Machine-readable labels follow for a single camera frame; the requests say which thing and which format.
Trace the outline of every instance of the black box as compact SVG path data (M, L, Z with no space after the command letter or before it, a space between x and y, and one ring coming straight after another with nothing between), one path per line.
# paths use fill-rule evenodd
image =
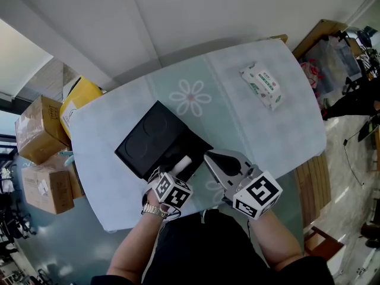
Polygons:
M212 149L167 107L157 101L115 150L115 154L136 174L148 181L160 165L170 170L185 155L192 163L177 175L187 181Z

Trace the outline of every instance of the black cable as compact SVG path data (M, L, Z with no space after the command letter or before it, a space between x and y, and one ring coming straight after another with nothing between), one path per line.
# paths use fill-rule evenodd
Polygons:
M248 228L248 237L249 237L249 240L251 240L251 230L249 228L249 220L247 221L247 228Z
M344 147L344 152L345 152L345 154L346 154L347 163L349 164L349 167L350 167L350 170L351 170L352 174L354 174L354 176L355 176L357 182L360 184L360 186L363 186L363 185L364 185L364 182L361 183L360 180L358 180L358 178L357 178L357 176L356 176L354 170L352 170L352 167L351 167L351 164L350 164L350 160L349 160L349 156L347 155L347 150L346 150L346 145L347 145L348 141L349 141L351 138L353 138L354 136L356 136L356 135L360 132L360 130L357 131L354 135L352 135L349 139L344 140L344 142L343 142L343 147Z
M180 209L174 207L173 205L166 204L165 202L161 202L160 203L160 210L161 210L161 205L167 205L168 207L174 208L174 212L166 212L167 213L167 217L178 215L177 217L174 218L174 220L178 219L179 217L181 217L181 211L180 211Z

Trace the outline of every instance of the wristwatch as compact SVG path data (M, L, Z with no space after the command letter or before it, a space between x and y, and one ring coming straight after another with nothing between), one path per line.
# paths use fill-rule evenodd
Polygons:
M144 214L145 212L155 214L157 216L162 217L163 219L167 217L167 213L162 212L160 210L160 207L152 206L148 202L146 202L146 204L144 205L144 208L142 208L141 214Z

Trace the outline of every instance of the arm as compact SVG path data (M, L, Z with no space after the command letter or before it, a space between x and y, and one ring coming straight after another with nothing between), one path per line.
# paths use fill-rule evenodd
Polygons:
M262 253L270 267L280 271L290 263L303 258L296 238L270 210L249 225L256 234Z
M148 194L148 202L153 206L159 206L152 190ZM134 284L140 284L162 221L163 219L155 214L144 213L116 250L107 274L125 277Z

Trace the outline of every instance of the chair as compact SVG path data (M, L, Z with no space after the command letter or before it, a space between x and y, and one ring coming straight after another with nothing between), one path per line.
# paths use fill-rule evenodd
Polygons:
M26 233L35 235L36 233L31 230L26 224L26 217L30 217L30 214L22 215L18 207L20 201L16 202L16 209L12 209L12 198L10 194L0 194L0 229L8 240L13 243L14 239L27 239L28 236L24 236L20 230L19 226Z
M53 285L54 284L53 280L42 269L38 269L37 278L31 276L30 279L33 281L35 285Z
M346 85L348 85L348 87L345 91L342 91L342 95L346 95L351 89L355 91L357 87L360 87L361 85L369 83L366 68L364 66L363 61L360 59L357 59L356 61L357 61L357 64L359 65L362 76L359 79L354 80L354 81L352 81L349 77L347 77Z
M337 274L343 260L346 246L315 226L311 228L311 231L312 232L305 237L305 252L308 255L325 259L331 275L333 276L334 274ZM308 241L310 241L315 235L322 236L324 240L312 249L309 249Z

